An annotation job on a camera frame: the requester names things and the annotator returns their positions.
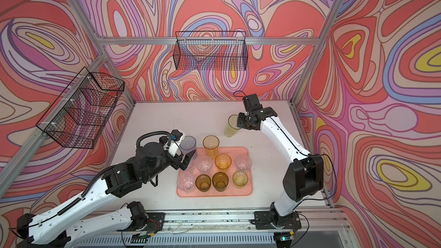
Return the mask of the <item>clear glass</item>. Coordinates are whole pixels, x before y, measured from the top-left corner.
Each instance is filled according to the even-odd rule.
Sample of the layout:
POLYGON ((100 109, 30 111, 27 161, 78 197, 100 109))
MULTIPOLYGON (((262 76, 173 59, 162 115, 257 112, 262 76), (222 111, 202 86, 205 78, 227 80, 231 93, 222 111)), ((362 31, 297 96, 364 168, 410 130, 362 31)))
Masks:
POLYGON ((189 172, 183 172, 178 176, 177 180, 177 186, 178 189, 186 192, 191 193, 195 189, 195 176, 192 173, 189 172))
POLYGON ((193 173, 194 169, 195 169, 195 162, 194 162, 194 160, 191 160, 189 162, 185 172, 193 173))
POLYGON ((252 166, 252 161, 247 155, 240 155, 235 159, 235 166, 241 171, 248 171, 252 166))
POLYGON ((201 156, 196 160, 196 168, 199 173, 208 173, 211 171, 213 163, 212 158, 208 156, 201 156))

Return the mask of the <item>blue tinted glass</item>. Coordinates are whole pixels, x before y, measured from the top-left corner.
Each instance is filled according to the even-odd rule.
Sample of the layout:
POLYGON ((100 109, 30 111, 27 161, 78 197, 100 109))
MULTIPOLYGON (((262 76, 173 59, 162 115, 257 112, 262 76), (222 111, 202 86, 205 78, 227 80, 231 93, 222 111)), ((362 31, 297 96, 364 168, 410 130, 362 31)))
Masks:
POLYGON ((187 135, 180 143, 180 149, 184 156, 188 153, 195 151, 192 160, 196 160, 198 157, 196 139, 193 136, 187 135))

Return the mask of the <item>yellow green glass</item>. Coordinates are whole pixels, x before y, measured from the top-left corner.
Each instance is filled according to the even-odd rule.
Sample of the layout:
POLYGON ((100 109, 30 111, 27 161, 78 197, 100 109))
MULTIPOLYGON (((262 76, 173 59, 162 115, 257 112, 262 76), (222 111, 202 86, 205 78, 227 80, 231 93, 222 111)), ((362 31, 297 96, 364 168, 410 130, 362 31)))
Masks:
POLYGON ((215 135, 208 135, 203 140, 203 146, 206 152, 206 155, 210 157, 212 160, 219 155, 219 139, 215 135))

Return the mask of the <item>brown glass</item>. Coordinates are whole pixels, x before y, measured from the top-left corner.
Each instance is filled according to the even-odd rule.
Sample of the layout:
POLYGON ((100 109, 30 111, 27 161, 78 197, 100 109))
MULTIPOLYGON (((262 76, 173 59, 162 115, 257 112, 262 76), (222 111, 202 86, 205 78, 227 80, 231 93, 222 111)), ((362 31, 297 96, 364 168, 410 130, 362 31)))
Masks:
POLYGON ((211 177, 206 174, 201 174, 196 178, 195 185, 199 191, 207 192, 211 188, 211 177))

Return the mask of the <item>amber glass row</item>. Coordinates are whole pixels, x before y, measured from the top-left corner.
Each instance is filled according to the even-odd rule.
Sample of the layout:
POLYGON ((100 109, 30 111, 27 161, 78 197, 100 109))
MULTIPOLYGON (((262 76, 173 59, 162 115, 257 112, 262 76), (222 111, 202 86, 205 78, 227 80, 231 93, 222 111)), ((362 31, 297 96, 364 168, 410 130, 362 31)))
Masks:
POLYGON ((219 171, 226 172, 232 164, 231 157, 226 153, 221 153, 215 158, 215 165, 219 171))

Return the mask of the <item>olive glass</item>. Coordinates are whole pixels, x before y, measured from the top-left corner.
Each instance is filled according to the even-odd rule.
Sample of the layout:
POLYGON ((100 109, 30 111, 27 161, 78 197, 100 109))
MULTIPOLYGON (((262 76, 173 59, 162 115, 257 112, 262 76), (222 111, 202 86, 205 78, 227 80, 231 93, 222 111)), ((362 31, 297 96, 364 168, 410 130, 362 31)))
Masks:
POLYGON ((212 185, 218 192, 223 192, 229 184, 229 177, 224 172, 217 172, 212 177, 212 185))

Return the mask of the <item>pink plastic tray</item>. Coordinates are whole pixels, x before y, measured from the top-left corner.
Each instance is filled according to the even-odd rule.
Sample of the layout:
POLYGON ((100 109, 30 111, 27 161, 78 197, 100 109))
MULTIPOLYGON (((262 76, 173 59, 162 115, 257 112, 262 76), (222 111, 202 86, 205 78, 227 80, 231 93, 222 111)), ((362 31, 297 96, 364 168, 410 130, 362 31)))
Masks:
POLYGON ((223 197, 223 196, 249 196, 253 192, 253 183, 252 183, 252 169, 249 168, 244 172, 247 174, 248 182, 244 186, 237 186, 233 181, 233 175, 235 172, 240 171, 237 168, 235 161, 236 158, 248 158, 249 151, 245 147, 220 147, 219 153, 226 153, 232 159, 232 165, 225 172, 228 175, 229 183, 226 189, 222 192, 217 191, 213 185, 211 185, 210 189, 206 192, 202 192, 198 190, 195 186, 193 186, 189 191, 184 191, 180 189, 178 186, 176 187, 176 193, 178 197, 181 198, 191 198, 191 197, 223 197))

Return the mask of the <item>light green glass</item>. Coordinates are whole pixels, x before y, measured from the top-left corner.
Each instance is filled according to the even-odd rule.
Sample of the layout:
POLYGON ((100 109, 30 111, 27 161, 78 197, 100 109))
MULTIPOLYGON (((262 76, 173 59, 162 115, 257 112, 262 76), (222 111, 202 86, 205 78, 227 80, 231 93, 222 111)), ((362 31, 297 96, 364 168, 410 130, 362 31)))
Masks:
POLYGON ((245 171, 236 171, 233 174, 233 184, 236 188, 243 188, 249 182, 248 174, 245 171))

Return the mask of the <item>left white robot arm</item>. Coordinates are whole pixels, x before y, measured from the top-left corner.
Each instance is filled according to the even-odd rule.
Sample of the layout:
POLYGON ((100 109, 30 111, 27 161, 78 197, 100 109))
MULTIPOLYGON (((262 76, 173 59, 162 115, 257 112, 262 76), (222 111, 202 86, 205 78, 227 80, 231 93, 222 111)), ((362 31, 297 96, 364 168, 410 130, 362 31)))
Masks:
POLYGON ((195 154, 181 153, 177 143, 150 142, 136 148, 127 161, 99 172, 86 189, 61 205, 39 215, 24 214, 14 228, 21 237, 19 248, 72 248, 78 243, 110 231, 139 231, 151 221, 141 202, 94 218, 88 214, 140 189, 158 185, 157 177, 168 167, 185 171, 195 154))

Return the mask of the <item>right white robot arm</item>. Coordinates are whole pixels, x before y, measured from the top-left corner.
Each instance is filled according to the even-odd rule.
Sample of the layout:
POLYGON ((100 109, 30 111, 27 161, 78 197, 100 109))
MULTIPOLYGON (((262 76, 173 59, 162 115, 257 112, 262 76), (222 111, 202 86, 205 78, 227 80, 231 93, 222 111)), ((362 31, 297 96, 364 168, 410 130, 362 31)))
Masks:
POLYGON ((272 202, 266 221, 255 220, 256 226, 282 227, 296 208, 324 187, 324 160, 304 148, 286 129, 271 107, 263 107, 256 94, 243 95, 245 108, 238 114, 237 127, 264 133, 287 160, 283 192, 272 202))

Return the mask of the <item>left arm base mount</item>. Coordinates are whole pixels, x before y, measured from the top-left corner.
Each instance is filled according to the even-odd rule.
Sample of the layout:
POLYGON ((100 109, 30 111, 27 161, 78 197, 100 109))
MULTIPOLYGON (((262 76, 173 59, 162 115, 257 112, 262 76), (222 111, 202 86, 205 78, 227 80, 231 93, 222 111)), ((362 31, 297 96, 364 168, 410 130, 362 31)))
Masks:
POLYGON ((132 218, 131 224, 118 231, 145 231, 147 233, 158 233, 162 231, 165 220, 165 212, 147 212, 144 215, 136 215, 132 218))

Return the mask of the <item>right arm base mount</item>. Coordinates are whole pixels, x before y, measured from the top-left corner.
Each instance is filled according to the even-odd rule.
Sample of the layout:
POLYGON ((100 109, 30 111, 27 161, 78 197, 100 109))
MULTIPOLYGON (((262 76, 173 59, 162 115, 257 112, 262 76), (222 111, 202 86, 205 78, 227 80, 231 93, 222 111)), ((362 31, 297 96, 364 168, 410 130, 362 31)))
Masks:
POLYGON ((255 211, 254 218, 250 223, 256 226, 257 230, 285 230, 298 231, 302 224, 298 212, 294 211, 285 217, 281 217, 275 210, 255 211))

